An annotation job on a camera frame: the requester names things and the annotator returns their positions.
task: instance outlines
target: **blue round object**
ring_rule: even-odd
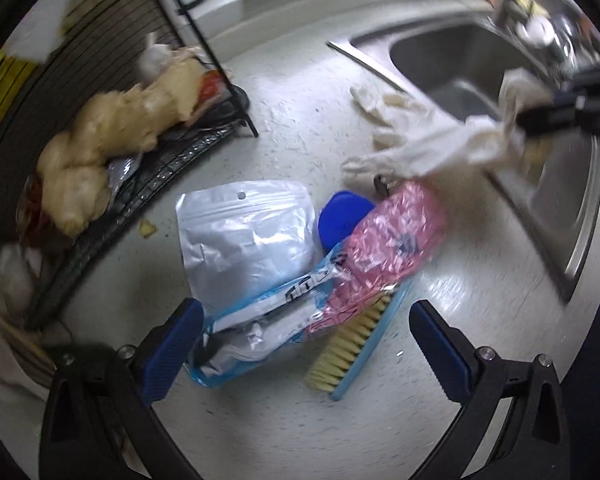
[[[331,251],[349,236],[374,207],[371,200],[350,191],[333,195],[318,218],[318,234],[324,249]]]

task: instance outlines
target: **packaged item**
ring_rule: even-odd
[[[206,343],[189,357],[192,378],[219,386],[362,312],[432,257],[446,215],[418,182],[404,183],[337,244],[311,273],[208,318]]]
[[[207,316],[218,317],[314,264],[314,207],[297,182],[195,191],[180,197],[176,212],[187,280]]]

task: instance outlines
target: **pink plastic packaging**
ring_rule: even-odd
[[[416,273],[445,238],[446,213],[424,184],[407,181],[344,242],[341,277],[307,335],[346,322],[378,294]]]

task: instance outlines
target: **sink basin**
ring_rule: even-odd
[[[538,61],[480,14],[401,23],[329,45],[461,121],[472,115],[500,118],[498,94],[507,70],[522,67],[547,80]],[[568,302],[600,205],[600,139],[574,130],[550,146],[538,178],[515,170],[489,178],[515,209]]]

